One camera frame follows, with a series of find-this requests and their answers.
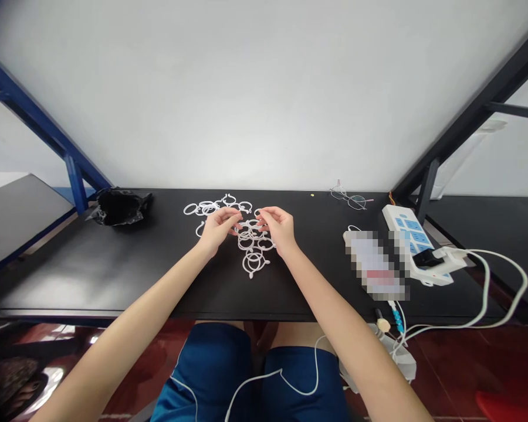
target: power strip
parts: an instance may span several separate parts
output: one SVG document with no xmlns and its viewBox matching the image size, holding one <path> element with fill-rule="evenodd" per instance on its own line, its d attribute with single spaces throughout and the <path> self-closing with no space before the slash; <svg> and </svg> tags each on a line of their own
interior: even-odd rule
<svg viewBox="0 0 528 422">
<path fill-rule="evenodd" d="M 427 234 L 418 222 L 417 216 L 411 209 L 396 205 L 386 205 L 382 212 L 390 230 L 407 233 L 405 234 L 405 239 L 410 239 L 411 241 L 412 256 L 426 249 L 434 249 Z"/>
<path fill-rule="evenodd" d="M 426 250 L 434 249 L 427 234 L 417 220 L 415 213 L 405 207 L 386 205 L 383 208 L 385 222 L 392 232 L 401 233 L 402 239 L 409 240 L 411 253 L 411 277 L 420 280 L 424 285 L 447 285 L 453 283 L 450 274 L 430 274 L 428 271 L 417 268 L 412 257 Z"/>
</svg>

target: blue shorts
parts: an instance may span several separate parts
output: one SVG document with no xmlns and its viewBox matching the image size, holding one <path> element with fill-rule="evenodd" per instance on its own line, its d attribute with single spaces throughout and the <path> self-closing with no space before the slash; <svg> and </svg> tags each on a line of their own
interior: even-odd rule
<svg viewBox="0 0 528 422">
<path fill-rule="evenodd" d="M 348 421 L 336 357 L 317 349 L 319 386 L 311 396 L 296 393 L 280 374 L 244 385 L 235 397 L 229 421 Z M 314 349 L 279 347 L 266 357 L 264 374 L 283 368 L 283 376 L 301 392 L 316 383 Z M 151 422 L 225 420 L 231 398 L 241 383 L 254 377 L 251 340 L 228 324 L 194 325 L 158 398 Z"/>
</svg>

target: eyeglasses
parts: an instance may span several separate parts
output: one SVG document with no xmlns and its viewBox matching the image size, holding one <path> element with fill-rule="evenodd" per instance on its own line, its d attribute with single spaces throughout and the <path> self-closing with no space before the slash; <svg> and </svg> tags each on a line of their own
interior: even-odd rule
<svg viewBox="0 0 528 422">
<path fill-rule="evenodd" d="M 345 199 L 351 208 L 354 208 L 357 210 L 366 209 L 365 203 L 373 201 L 373 199 L 366 199 L 360 195 L 353 195 L 353 196 L 346 195 L 346 191 L 340 185 L 340 181 L 338 185 L 330 189 L 330 194 L 334 196 L 336 199 Z"/>
</svg>

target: charger cable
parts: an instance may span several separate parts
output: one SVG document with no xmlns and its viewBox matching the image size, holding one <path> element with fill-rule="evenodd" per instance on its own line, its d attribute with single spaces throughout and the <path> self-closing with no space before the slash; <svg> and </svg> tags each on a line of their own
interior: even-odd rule
<svg viewBox="0 0 528 422">
<path fill-rule="evenodd" d="M 497 252 L 492 252 L 492 251 L 487 251 L 487 250 L 482 250 L 482 249 L 457 249 L 457 248 L 448 248 L 448 249 L 453 249 L 453 250 L 456 250 L 456 251 L 466 252 L 466 253 L 468 253 L 468 254 L 470 254 L 472 256 L 475 256 L 483 264 L 483 268 L 485 269 L 485 279 L 483 281 L 483 301 L 482 301 L 482 305 L 481 305 L 481 310 L 479 311 L 477 316 L 475 316 L 474 319 L 472 319 L 471 321 L 469 321 L 469 322 L 467 322 L 465 324 L 462 324 L 462 325 L 435 326 L 435 325 L 429 325 L 429 324 L 417 324 L 417 325 L 413 325 L 412 327 L 407 329 L 407 325 L 406 325 L 406 322 L 405 322 L 405 314 L 403 312 L 403 309 L 401 308 L 401 305 L 397 302 L 397 304 L 399 306 L 399 309 L 401 310 L 401 313 L 403 315 L 404 332 L 400 336 L 399 343 L 398 344 L 396 343 L 394 345 L 394 349 L 393 349 L 393 352 L 391 354 L 394 360 L 395 360 L 395 356 L 396 356 L 397 351 L 399 350 L 399 348 L 401 348 L 403 346 L 403 344 L 406 344 L 407 340 L 410 340 L 414 336 L 416 336 L 416 335 L 418 335 L 418 334 L 420 334 L 422 332 L 428 331 L 430 329 L 435 329 L 435 328 L 439 328 L 439 329 L 459 329 L 459 328 L 483 329 L 483 328 L 495 328 L 495 327 L 498 327 L 498 326 L 501 326 L 501 325 L 505 324 L 506 322 L 508 322 L 511 319 L 512 315 L 514 314 L 514 312 L 516 310 L 516 307 L 518 306 L 518 303 L 522 299 L 522 296 L 523 296 L 524 292 L 526 291 L 526 289 L 528 289 L 528 275 L 526 274 L 524 269 L 522 269 L 521 266 L 519 266 L 517 263 L 515 263 L 509 257 L 501 255 L 501 254 L 499 254 Z M 504 318 L 502 318 L 498 322 L 495 322 L 494 324 L 474 326 L 475 324 L 477 324 L 485 316 L 485 312 L 487 311 L 487 305 L 488 305 L 488 299 L 489 299 L 489 285 L 490 285 L 490 268 L 489 268 L 489 264 L 478 253 L 487 253 L 487 254 L 490 254 L 490 255 L 498 256 L 498 257 L 506 260 L 510 264 L 512 264 L 514 266 L 514 268 L 516 268 L 518 270 L 518 272 L 520 273 L 520 275 L 522 276 L 522 285 L 520 286 L 520 289 L 516 293 L 512 303 L 510 305 L 510 308 L 507 311 L 507 313 L 504 316 Z M 420 328 L 420 329 L 415 331 L 411 335 L 407 335 L 408 331 L 410 331 L 410 330 L 412 330 L 414 328 Z"/>
</svg>

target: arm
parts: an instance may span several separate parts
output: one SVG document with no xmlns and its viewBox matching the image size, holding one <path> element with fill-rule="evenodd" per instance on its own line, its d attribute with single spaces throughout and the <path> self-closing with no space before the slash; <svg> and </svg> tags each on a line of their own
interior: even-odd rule
<svg viewBox="0 0 528 422">
<path fill-rule="evenodd" d="M 198 244 L 102 333 L 32 421 L 98 420 L 117 386 L 227 233 L 235 234 L 231 227 L 241 228 L 241 218 L 239 210 L 228 207 L 210 215 Z"/>
<path fill-rule="evenodd" d="M 313 315 L 360 390 L 372 421 L 432 421 L 366 322 L 299 249 L 293 217 L 267 207 L 257 218 L 260 230 L 270 231 Z"/>
</svg>

